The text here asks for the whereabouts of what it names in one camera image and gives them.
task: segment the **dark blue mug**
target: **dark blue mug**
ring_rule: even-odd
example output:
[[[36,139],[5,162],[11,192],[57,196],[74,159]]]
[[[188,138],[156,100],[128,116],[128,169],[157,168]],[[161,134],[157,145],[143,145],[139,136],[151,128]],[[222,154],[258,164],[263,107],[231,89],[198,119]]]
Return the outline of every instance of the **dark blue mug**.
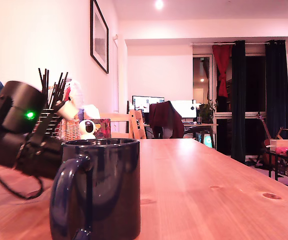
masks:
[[[140,233],[139,141],[63,143],[50,200],[53,240],[133,240]]]

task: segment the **picture frame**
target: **picture frame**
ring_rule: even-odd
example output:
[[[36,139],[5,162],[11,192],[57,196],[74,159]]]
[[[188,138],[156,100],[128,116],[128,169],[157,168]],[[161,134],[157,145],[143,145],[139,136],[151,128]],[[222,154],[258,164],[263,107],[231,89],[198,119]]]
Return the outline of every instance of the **picture frame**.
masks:
[[[90,55],[109,73],[109,31],[96,0],[90,0]]]

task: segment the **green led light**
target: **green led light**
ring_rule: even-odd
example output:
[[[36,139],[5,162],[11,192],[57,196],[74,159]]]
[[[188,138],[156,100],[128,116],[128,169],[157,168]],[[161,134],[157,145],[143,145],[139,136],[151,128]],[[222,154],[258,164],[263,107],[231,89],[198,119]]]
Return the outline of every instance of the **green led light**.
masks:
[[[26,114],[26,117],[28,118],[28,120],[33,120],[35,118],[35,113],[33,111],[29,111]]]

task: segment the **potted plant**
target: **potted plant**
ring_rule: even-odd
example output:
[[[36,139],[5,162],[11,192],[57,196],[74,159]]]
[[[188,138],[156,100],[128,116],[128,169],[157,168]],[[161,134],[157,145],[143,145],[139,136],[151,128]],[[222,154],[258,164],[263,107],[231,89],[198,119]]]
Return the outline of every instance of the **potted plant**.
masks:
[[[207,104],[202,104],[199,106],[199,116],[202,118],[203,124],[212,124],[214,112],[216,109],[216,104],[212,100],[208,100]]]

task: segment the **computer monitor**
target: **computer monitor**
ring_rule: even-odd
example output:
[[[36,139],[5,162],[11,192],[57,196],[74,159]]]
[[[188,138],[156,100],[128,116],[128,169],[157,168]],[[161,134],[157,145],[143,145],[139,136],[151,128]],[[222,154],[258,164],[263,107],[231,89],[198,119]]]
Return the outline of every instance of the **computer monitor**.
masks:
[[[163,103],[164,97],[159,96],[133,96],[133,105],[135,110],[142,110],[144,113],[149,113],[149,105]]]
[[[197,132],[196,133],[196,140],[199,141],[201,143],[201,139],[202,139],[202,134]],[[210,137],[210,134],[205,134],[204,135],[204,145],[208,146],[209,148],[213,148],[212,146],[212,139]]]
[[[177,100],[170,101],[175,110],[183,119],[193,119],[196,117],[196,101],[195,100]]]

